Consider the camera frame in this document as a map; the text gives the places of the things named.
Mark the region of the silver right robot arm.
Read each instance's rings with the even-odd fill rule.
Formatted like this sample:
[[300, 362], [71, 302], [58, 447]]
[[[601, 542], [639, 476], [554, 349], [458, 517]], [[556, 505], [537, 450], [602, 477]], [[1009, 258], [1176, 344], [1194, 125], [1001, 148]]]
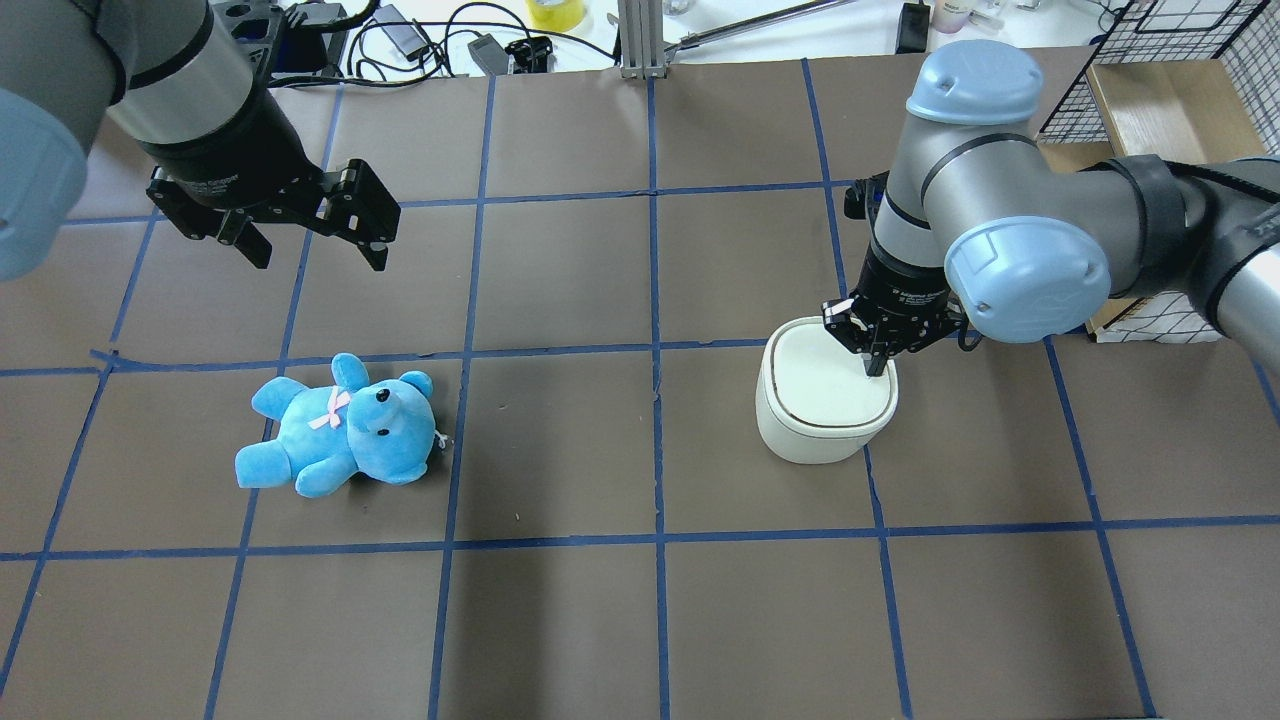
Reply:
[[1277, 158], [1056, 172], [1028, 131], [1042, 88], [1007, 44], [925, 55], [892, 167], [850, 192], [872, 238], [851, 293], [823, 305], [826, 331], [881, 375], [956, 331], [1034, 343], [1111, 299], [1174, 291], [1276, 372]]

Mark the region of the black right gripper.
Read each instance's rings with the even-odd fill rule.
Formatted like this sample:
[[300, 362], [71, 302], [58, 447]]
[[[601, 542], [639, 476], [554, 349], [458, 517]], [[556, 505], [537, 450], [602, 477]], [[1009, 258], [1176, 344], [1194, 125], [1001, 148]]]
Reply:
[[884, 374], [884, 359], [919, 352], [952, 334], [969, 348], [969, 319], [943, 269], [901, 261], [878, 245], [867, 250], [850, 295], [822, 305], [822, 324], [847, 351], [864, 355], [868, 377]]

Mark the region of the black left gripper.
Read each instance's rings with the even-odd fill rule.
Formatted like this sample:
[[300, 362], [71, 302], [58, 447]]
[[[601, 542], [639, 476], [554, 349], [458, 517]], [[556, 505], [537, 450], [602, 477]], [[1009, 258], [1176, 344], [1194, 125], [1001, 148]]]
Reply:
[[243, 209], [283, 205], [314, 214], [320, 234], [352, 245], [374, 272], [387, 269], [401, 206], [364, 159], [317, 179], [300, 133], [270, 92], [256, 85], [219, 129], [180, 143], [140, 145], [156, 163], [146, 195], [188, 240], [215, 240], [252, 266], [269, 268], [273, 246]]

